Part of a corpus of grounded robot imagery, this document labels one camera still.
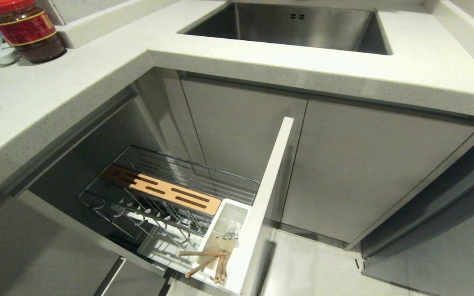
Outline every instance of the speckled countertop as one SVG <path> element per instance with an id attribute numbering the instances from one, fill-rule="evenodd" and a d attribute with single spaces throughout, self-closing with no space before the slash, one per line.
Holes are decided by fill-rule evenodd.
<path id="1" fill-rule="evenodd" d="M 183 0 L 57 60 L 0 66 L 0 184 L 154 66 L 474 116 L 474 60 L 421 6 L 372 7 L 390 56 L 177 34 L 225 4 Z"/>

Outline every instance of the sauce jar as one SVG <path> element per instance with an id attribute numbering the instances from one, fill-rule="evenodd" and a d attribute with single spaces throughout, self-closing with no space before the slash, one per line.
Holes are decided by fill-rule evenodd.
<path id="1" fill-rule="evenodd" d="M 66 51 L 49 16 L 34 0 L 0 0 L 0 31 L 33 63 L 54 60 Z"/>

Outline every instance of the metal dish rack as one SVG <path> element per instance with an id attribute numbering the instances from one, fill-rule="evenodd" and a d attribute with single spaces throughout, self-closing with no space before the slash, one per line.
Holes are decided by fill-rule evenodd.
<path id="1" fill-rule="evenodd" d="M 255 180 L 139 146 L 128 146 L 112 164 L 221 200 L 232 199 L 250 206 L 259 187 Z M 185 247 L 191 234 L 204 236 L 213 220 L 197 210 L 122 187 L 100 176 L 79 194 L 79 200 L 138 244 L 148 237 L 163 234 L 172 226 L 184 236 L 177 246 Z"/>

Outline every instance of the pull-out drawer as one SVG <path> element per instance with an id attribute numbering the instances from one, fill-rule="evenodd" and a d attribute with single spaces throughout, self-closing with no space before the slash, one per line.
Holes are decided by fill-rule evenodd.
<path id="1" fill-rule="evenodd" d="M 201 249 L 208 250 L 208 245 L 217 240 L 224 231 L 220 230 L 228 228 L 228 219 L 233 219 L 232 211 L 237 213 L 238 217 L 242 219 L 237 221 L 239 225 L 238 239 L 234 243 L 237 247 L 232 248 L 232 253 L 227 267 L 227 278 L 225 283 L 214 283 L 213 281 L 213 266 L 208 266 L 204 270 L 192 275 L 193 278 L 203 281 L 204 283 L 216 287 L 221 291 L 231 295 L 251 295 L 257 292 L 258 283 L 261 280 L 261 275 L 264 273 L 267 258 L 264 257 L 265 248 L 269 247 L 267 243 L 271 236 L 271 228 L 263 225 L 265 217 L 267 215 L 267 208 L 273 202 L 271 199 L 272 191 L 274 189 L 275 182 L 277 180 L 278 171 L 283 159 L 286 144 L 288 142 L 288 136 L 292 128 L 293 118 L 285 117 L 282 120 L 277 139 L 272 149 L 270 159 L 267 163 L 265 173 L 263 174 L 260 185 L 256 191 L 253 203 L 250 206 L 242 204 L 236 201 L 222 201 L 222 204 L 218 207 L 216 215 L 214 215 L 211 224 L 205 236 L 202 234 L 190 235 L 190 244 L 185 245 L 177 243 L 179 239 L 174 239 L 173 236 L 180 236 L 183 231 L 179 227 L 173 227 L 173 225 L 166 226 L 165 236 L 156 236 L 153 233 L 151 238 L 148 238 L 144 243 L 139 246 L 138 253 L 141 253 L 141 249 L 145 248 L 146 253 L 143 254 L 151 260 L 145 260 L 141 258 L 133 249 L 129 250 L 129 247 L 120 246 L 119 244 L 104 237 L 98 231 L 87 227 L 86 225 L 77 221 L 66 212 L 63 212 L 55 206 L 47 203 L 44 196 L 48 194 L 47 191 L 38 193 L 34 190 L 27 190 L 21 193 L 19 199 L 26 202 L 39 212 L 42 212 L 51 219 L 71 227 L 75 232 L 89 238 L 98 245 L 117 253 L 118 255 L 125 257 L 133 263 L 152 270 L 156 273 L 163 274 L 165 268 L 173 268 L 182 273 L 190 271 L 192 268 L 198 265 L 203 259 L 201 257 L 190 256 L 190 257 L 179 257 L 176 255 L 177 251 L 202 251 Z M 67 174 L 77 174 L 77 172 L 66 172 Z M 130 213 L 129 218 L 132 220 L 138 220 L 141 222 L 149 220 L 149 222 L 155 225 L 162 226 L 165 223 L 164 219 L 159 221 L 158 219 L 150 221 L 143 216 L 143 213 L 136 214 Z"/>

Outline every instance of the gray cabinet door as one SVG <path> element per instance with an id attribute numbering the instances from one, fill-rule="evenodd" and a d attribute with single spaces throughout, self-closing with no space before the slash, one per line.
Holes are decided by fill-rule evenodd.
<path id="1" fill-rule="evenodd" d="M 448 116 L 312 97 L 282 222 L 352 242 L 473 132 Z"/>
<path id="2" fill-rule="evenodd" d="M 182 86 L 206 164 L 247 178 L 261 180 L 279 125 L 284 116 L 294 118 L 267 213 L 279 221 L 308 95 L 192 77 Z"/>

